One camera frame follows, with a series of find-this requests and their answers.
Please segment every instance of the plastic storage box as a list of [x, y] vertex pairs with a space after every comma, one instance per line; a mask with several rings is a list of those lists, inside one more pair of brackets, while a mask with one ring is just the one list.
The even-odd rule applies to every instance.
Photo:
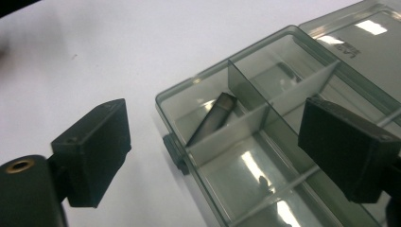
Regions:
[[[349, 202], [297, 144], [310, 96], [401, 137], [399, 9], [364, 1], [288, 26], [157, 96], [167, 149], [222, 226], [385, 223], [387, 195]], [[187, 147], [222, 92], [237, 98], [226, 125]]]

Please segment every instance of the brass insert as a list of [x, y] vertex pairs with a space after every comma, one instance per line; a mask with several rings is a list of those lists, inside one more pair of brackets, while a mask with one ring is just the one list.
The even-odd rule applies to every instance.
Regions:
[[19, 160], [17, 162], [10, 164], [6, 169], [6, 172], [9, 174], [19, 173], [26, 169], [31, 168], [34, 164], [35, 164], [35, 161], [33, 161], [32, 159]]

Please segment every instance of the clear plastic box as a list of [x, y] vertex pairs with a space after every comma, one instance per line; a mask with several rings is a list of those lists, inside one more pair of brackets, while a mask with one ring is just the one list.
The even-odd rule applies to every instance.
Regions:
[[[169, 152], [185, 161], [222, 226], [383, 223], [386, 195], [375, 205], [349, 202], [297, 146], [305, 99], [310, 96], [338, 103], [401, 136], [399, 91], [376, 85], [351, 63], [367, 51], [360, 49], [349, 61], [351, 54], [341, 57], [343, 51], [336, 53], [335, 44], [328, 46], [330, 38], [322, 38], [373, 19], [377, 11], [395, 15], [394, 9], [382, 5], [362, 2], [301, 29], [288, 26], [156, 97], [174, 144]], [[390, 74], [389, 79], [397, 81], [399, 76]], [[222, 92], [238, 100], [226, 125], [187, 147]]]

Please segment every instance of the black mount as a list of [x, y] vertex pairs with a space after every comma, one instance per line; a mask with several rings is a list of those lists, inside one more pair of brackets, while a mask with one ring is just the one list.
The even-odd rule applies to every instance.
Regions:
[[61, 202], [97, 207], [131, 150], [124, 99], [103, 103], [51, 143], [53, 155], [0, 166], [0, 226], [67, 226]]

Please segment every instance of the white surface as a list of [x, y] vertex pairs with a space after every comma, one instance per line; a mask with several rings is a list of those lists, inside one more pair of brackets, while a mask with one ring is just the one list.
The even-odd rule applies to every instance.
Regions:
[[132, 151], [97, 209], [64, 203], [70, 226], [216, 225], [169, 159], [155, 96], [284, 26], [355, 2], [46, 0], [6, 16], [0, 164], [49, 157], [59, 134], [124, 97]]

